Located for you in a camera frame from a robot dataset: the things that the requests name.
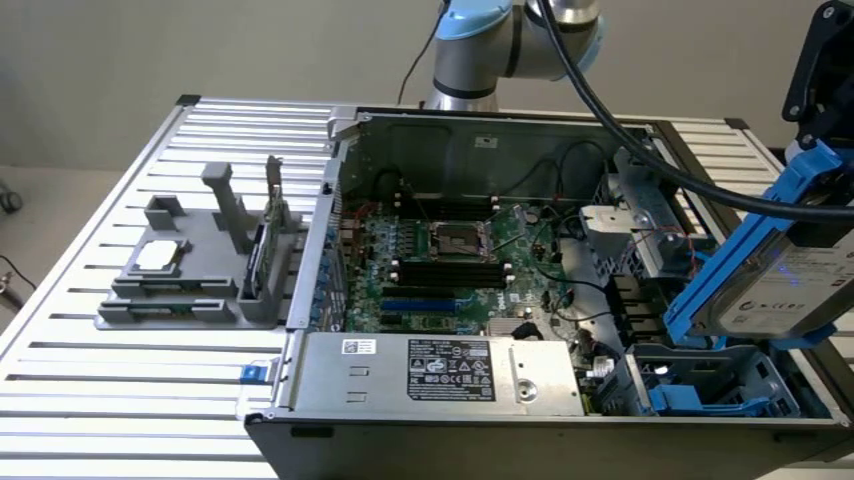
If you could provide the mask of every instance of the gray wall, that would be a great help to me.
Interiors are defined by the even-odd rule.
[[[0,164],[123,169],[182,93],[390,103],[437,3],[0,0]],[[785,145],[780,108],[818,3],[602,0],[590,80],[606,104],[742,117]],[[566,82],[509,80],[499,93],[506,108],[583,110]]]

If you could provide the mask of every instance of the side panel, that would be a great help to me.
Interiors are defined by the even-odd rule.
[[[281,478],[753,479],[805,460],[841,431],[670,425],[247,423]]]

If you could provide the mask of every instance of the aluminum extrusion table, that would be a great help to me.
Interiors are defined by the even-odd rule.
[[[218,98],[174,108],[0,337],[0,478],[275,478],[235,413],[271,395],[238,377],[243,365],[279,354],[282,327],[98,331],[92,318],[143,233],[151,195],[215,207],[199,178],[206,162],[233,162],[234,190],[261,209],[265,162],[281,156],[285,196],[311,221],[331,108]],[[762,194],[782,167],[750,130],[664,120],[717,184]],[[837,325],[834,344],[854,363],[854,315]],[[846,467],[854,458],[772,477],[852,478]]]

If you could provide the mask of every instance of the cable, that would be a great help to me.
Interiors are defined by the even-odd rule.
[[[391,167],[383,167],[377,171],[377,174],[374,175],[374,181],[371,182],[371,192],[369,193],[369,199],[370,200],[379,200],[379,197],[377,196],[377,189],[379,187],[379,180],[389,175],[390,173],[394,173],[395,176],[398,177],[398,180],[401,180],[403,178],[403,173],[401,172],[401,168],[398,168],[397,165],[393,165]]]
[[[586,322],[587,320],[593,320],[594,318],[605,317],[606,315],[611,315],[611,312],[599,312],[595,315],[590,315],[589,317],[585,317],[585,318],[569,318],[569,317],[565,317],[561,314],[561,312],[558,312],[555,310],[555,315],[558,316],[558,318],[561,320],[566,320],[567,322],[578,323],[578,322]]]
[[[534,166],[531,167],[531,170],[529,170],[529,173],[525,174],[525,176],[517,181],[517,183],[513,184],[513,186],[507,187],[505,190],[502,190],[498,195],[499,196],[505,196],[507,195],[510,192],[513,192],[517,188],[519,188],[519,186],[527,182],[527,180],[531,178],[531,176],[534,175],[534,173],[537,173],[537,170],[539,169],[541,165],[551,165],[555,170],[558,170],[558,164],[554,162],[554,160],[550,160],[547,158],[543,158],[539,162],[537,162],[534,164]],[[558,170],[558,188],[561,186],[561,171]]]
[[[607,175],[610,173],[609,172],[609,156],[605,153],[605,149],[602,148],[602,145],[599,145],[593,140],[581,140],[578,142],[571,143],[570,146],[566,147],[566,150],[563,150],[563,155],[561,155],[561,161],[558,162],[558,184],[555,186],[555,189],[558,189],[558,186],[561,186],[561,189],[563,188],[563,164],[566,163],[566,157],[569,157],[573,150],[575,150],[575,148],[581,147],[582,145],[590,145],[599,151],[599,155],[602,155],[602,165],[605,167],[603,175]]]
[[[551,44],[555,48],[563,67],[566,69],[567,77],[573,82],[578,96],[581,97],[585,105],[590,109],[591,113],[602,122],[602,126],[609,133],[626,147],[632,155],[637,160],[658,172],[662,177],[670,180],[680,187],[693,191],[698,195],[709,198],[709,200],[718,202],[728,207],[733,207],[748,212],[769,215],[772,217],[785,218],[789,220],[798,220],[810,223],[845,223],[854,224],[854,208],[850,207],[829,207],[829,206],[808,206],[793,205],[785,202],[777,202],[760,198],[742,195],[730,190],[726,190],[710,183],[704,182],[694,178],[689,173],[680,170],[661,160],[653,152],[650,152],[641,143],[641,141],[633,137],[629,131],[620,124],[614,115],[602,104],[599,97],[593,91],[585,75],[563,45],[561,38],[558,21],[555,20],[555,14],[551,9],[550,2],[547,0],[537,0],[539,5],[539,11],[543,14],[546,21],[546,32],[551,40]]]
[[[415,67],[418,67],[418,62],[422,61],[422,57],[425,56],[425,53],[427,53],[427,48],[430,47],[430,42],[433,42],[433,39],[437,36],[437,31],[439,30],[439,24],[442,23],[442,17],[445,17],[445,14],[449,12],[450,6],[451,6],[451,0],[443,0],[442,9],[439,10],[439,18],[437,18],[437,24],[433,26],[433,30],[430,32],[430,37],[427,37],[427,42],[425,43],[422,51],[419,52],[418,57],[415,57],[415,61],[413,62],[413,66],[410,66],[410,71],[406,72],[406,77],[403,77],[403,82],[401,82],[401,91],[398,92],[398,103],[397,103],[398,106],[401,105],[401,102],[403,101],[403,92],[406,91],[406,84],[410,81],[410,77],[413,76],[413,72],[415,71]]]
[[[24,280],[24,282],[27,282],[27,284],[30,285],[30,287],[34,289],[34,291],[36,290],[36,284],[32,283],[32,281],[27,278],[27,276],[22,273],[22,271],[18,269],[18,267],[15,266],[15,263],[12,263],[12,260],[10,260],[10,257],[7,257],[6,255],[0,255],[0,259],[3,259],[6,261],[6,263],[10,264],[10,267],[12,267],[12,270],[15,270],[15,274],[22,277],[22,280]]]
[[[537,261],[537,257],[534,255],[534,245],[537,245],[537,241],[539,240],[539,237],[541,237],[541,235],[543,233],[543,230],[546,230],[546,227],[549,227],[549,222],[546,222],[543,224],[543,226],[539,228],[539,230],[537,231],[537,234],[534,235],[534,239],[531,240],[531,260],[533,260],[531,263],[534,264],[534,268],[537,269],[537,272],[543,277],[546,277],[549,280],[551,280],[554,282],[566,283],[566,284],[570,284],[570,285],[586,285],[586,286],[597,289],[599,292],[602,292],[602,294],[606,294],[605,288],[602,288],[595,283],[586,282],[583,280],[567,280],[567,279],[563,279],[563,278],[558,278],[554,275],[551,275],[549,272],[546,272],[543,270],[543,268],[539,266],[539,262]]]

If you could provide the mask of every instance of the power supply label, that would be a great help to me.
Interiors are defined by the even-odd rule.
[[[410,340],[407,394],[413,400],[494,402],[490,342]]]

